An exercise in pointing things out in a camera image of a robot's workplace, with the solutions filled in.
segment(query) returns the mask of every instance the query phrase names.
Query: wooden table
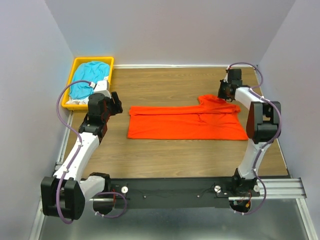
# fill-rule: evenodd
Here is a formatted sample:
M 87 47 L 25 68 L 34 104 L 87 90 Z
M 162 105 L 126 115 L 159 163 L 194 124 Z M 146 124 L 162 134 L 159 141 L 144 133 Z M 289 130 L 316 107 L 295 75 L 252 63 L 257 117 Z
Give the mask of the wooden table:
M 123 113 L 112 116 L 108 131 L 83 173 L 110 174 L 111 178 L 220 177 L 232 176 L 241 163 L 247 141 L 127 139 L 131 106 L 191 106 L 197 97 L 218 94 L 225 68 L 115 69 L 111 90 L 117 91 Z M 257 85 L 252 68 L 242 68 L 243 83 Z M 241 106 L 238 118 L 245 127 L 248 110 Z M 85 112 L 74 112 L 78 129 Z M 70 133 L 65 157 L 76 141 Z M 267 150 L 259 169 L 262 176 L 284 176 L 287 169 L 278 145 Z

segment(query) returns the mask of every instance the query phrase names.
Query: folded orange fabric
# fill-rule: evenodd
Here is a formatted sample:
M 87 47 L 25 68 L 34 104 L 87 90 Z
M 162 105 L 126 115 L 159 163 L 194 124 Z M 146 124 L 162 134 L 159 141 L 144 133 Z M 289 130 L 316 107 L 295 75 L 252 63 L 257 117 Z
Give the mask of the folded orange fabric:
M 197 106 L 132 106 L 129 139 L 247 140 L 240 107 L 208 94 Z

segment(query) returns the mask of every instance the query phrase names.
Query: blue cloth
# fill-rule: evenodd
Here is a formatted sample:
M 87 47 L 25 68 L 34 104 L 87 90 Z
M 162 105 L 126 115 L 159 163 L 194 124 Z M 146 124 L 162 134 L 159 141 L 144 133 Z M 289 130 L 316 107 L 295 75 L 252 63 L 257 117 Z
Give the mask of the blue cloth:
M 82 63 L 75 71 L 72 82 L 78 80 L 86 80 L 94 82 L 104 79 L 109 76 L 110 66 L 101 61 L 90 61 Z M 94 92 L 94 89 L 90 87 L 86 82 L 79 82 L 70 87 L 69 96 L 72 99 L 85 99 Z

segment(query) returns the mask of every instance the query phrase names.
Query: wire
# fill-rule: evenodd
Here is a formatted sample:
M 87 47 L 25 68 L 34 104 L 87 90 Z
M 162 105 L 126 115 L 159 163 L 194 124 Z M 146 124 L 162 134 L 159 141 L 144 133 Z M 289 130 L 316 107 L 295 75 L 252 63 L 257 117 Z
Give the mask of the wire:
M 82 138 L 79 134 L 79 132 L 77 130 L 75 130 L 73 127 L 71 127 L 70 125 L 68 125 L 64 120 L 63 118 L 61 117 L 61 114 L 60 114 L 60 111 L 59 111 L 59 105 L 60 105 L 60 100 L 63 96 L 63 94 L 65 93 L 65 91 L 72 85 L 74 84 L 77 84 L 77 83 L 87 83 L 87 84 L 90 84 L 91 82 L 90 81 L 86 81 L 86 80 L 79 80 L 79 81 L 74 81 L 70 84 L 68 84 L 63 90 L 62 92 L 60 93 L 59 97 L 58 97 L 58 100 L 56 101 L 56 106 L 55 106 L 55 110 L 56 110 L 56 114 L 60 120 L 60 122 L 65 125 L 68 129 L 70 129 L 72 132 L 74 132 L 77 137 L 79 138 L 79 146 L 78 148 L 76 149 L 74 155 L 72 156 L 70 162 L 68 163 L 68 165 L 65 167 L 66 168 L 66 171 L 63 172 L 61 178 L 59 179 L 59 182 L 58 182 L 58 186 L 57 186 L 57 189 L 56 189 L 56 193 L 55 193 L 55 202 L 56 202 L 56 209 L 57 209 L 57 212 L 58 212 L 58 215 L 60 217 L 60 219 L 65 223 L 65 224 L 71 224 L 73 222 L 73 220 L 67 220 L 63 213 L 62 213 L 62 210 L 61 210 L 61 207 L 60 207 L 60 191 L 61 191 L 61 187 L 62 187 L 62 183 L 65 179 L 65 176 L 71 166 L 71 164 L 73 163 L 73 161 L 75 160 L 76 156 L 78 155 L 80 149 L 81 149 L 81 146 L 82 146 Z
M 110 216 L 110 215 L 101 214 L 100 212 L 96 211 L 96 212 L 95 212 L 95 215 L 99 215 L 99 216 L 101 216 L 101 217 L 103 217 L 103 218 L 105 218 L 105 219 L 116 219 L 116 218 L 122 216 L 122 215 L 126 212 L 128 202 L 127 202 L 126 197 L 123 196 L 121 193 L 115 192 L 115 191 L 106 191 L 106 192 L 100 192 L 100 193 L 98 193 L 97 195 L 110 195 L 110 194 L 112 194 L 112 195 L 114 195 L 114 196 L 115 196 L 115 195 L 118 195 L 118 196 L 120 196 L 120 197 L 124 200 L 124 207 L 123 207 L 122 212 L 120 212 L 120 213 L 117 214 L 117 215 L 112 215 L 112 216 Z
M 231 65 L 229 65 L 227 67 L 227 70 L 229 70 L 232 66 L 234 65 L 238 65 L 238 64 L 246 64 L 246 65 L 249 65 L 251 67 L 253 67 L 261 76 L 261 81 L 260 81 L 260 84 L 258 84 L 257 86 L 253 86 L 253 87 L 250 87 L 249 88 L 249 91 L 252 95 L 254 95 L 255 97 L 261 99 L 261 101 L 265 102 L 265 103 L 268 103 L 271 107 L 273 107 L 273 109 L 276 111 L 276 113 L 278 114 L 279 116 L 279 124 L 278 124 L 278 129 L 275 133 L 275 135 L 269 140 L 267 141 L 263 146 L 260 147 L 260 149 L 258 150 L 256 156 L 255 156 L 255 159 L 254 159 L 254 162 L 253 162 L 253 166 L 252 166 L 252 170 L 253 170 L 253 174 L 254 176 L 256 177 L 256 179 L 258 179 L 260 181 L 260 183 L 262 184 L 263 186 L 263 189 L 264 189 L 264 196 L 263 196 L 263 199 L 261 201 L 261 203 L 259 204 L 259 206 L 257 206 L 253 211 L 249 211 L 249 212 L 238 212 L 242 215 L 249 215 L 249 214 L 253 214 L 255 213 L 256 211 L 258 211 L 262 206 L 263 204 L 265 203 L 266 199 L 267 199 L 267 188 L 266 188 L 266 185 L 265 183 L 262 181 L 262 179 L 258 176 L 257 174 L 257 169 L 256 169 L 256 166 L 257 166 L 257 162 L 258 162 L 258 159 L 262 153 L 262 151 L 264 150 L 264 148 L 273 143 L 273 141 L 279 137 L 280 135 L 280 132 L 281 132 L 281 128 L 282 128 L 282 118 L 281 118 L 281 114 L 280 114 L 280 111 L 279 109 L 276 107 L 276 105 L 274 105 L 271 101 L 269 101 L 268 99 L 265 99 L 263 96 L 260 96 L 259 94 L 255 93 L 253 89 L 256 89 L 256 88 L 260 88 L 261 85 L 264 83 L 264 76 L 263 74 L 261 73 L 261 71 L 258 69 L 257 66 L 254 66 L 253 64 L 251 63 L 248 63 L 248 62 L 236 62 L 236 63 L 233 63 Z

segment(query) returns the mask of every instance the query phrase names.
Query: yellow plastic basket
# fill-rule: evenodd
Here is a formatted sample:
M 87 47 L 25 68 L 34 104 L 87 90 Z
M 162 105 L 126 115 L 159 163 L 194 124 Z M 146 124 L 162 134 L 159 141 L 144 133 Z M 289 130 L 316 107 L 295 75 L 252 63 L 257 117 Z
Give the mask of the yellow plastic basket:
M 67 82 L 67 85 L 71 83 L 72 78 L 75 74 L 75 71 L 77 70 L 77 68 L 80 66 L 80 64 L 84 64 L 84 63 L 88 63 L 91 61 L 99 61 L 99 62 L 103 62 L 106 64 L 109 64 L 110 66 L 110 72 L 109 72 L 109 77 L 108 77 L 108 82 L 109 82 L 109 86 L 111 86 L 111 76 L 112 76 L 112 71 L 114 69 L 114 58 L 112 56 L 86 56 L 86 57 L 76 57 L 73 61 L 73 65 L 71 68 L 71 72 L 69 75 L 69 79 Z M 83 104 L 83 105 L 79 105 L 79 104 L 66 104 L 67 101 L 69 101 L 69 92 L 70 92 L 70 88 L 68 88 L 63 95 L 62 98 L 62 102 L 61 102 L 61 106 L 63 108 L 69 109 L 69 110 L 75 110 L 75 111 L 87 111 L 88 110 L 88 105 Z

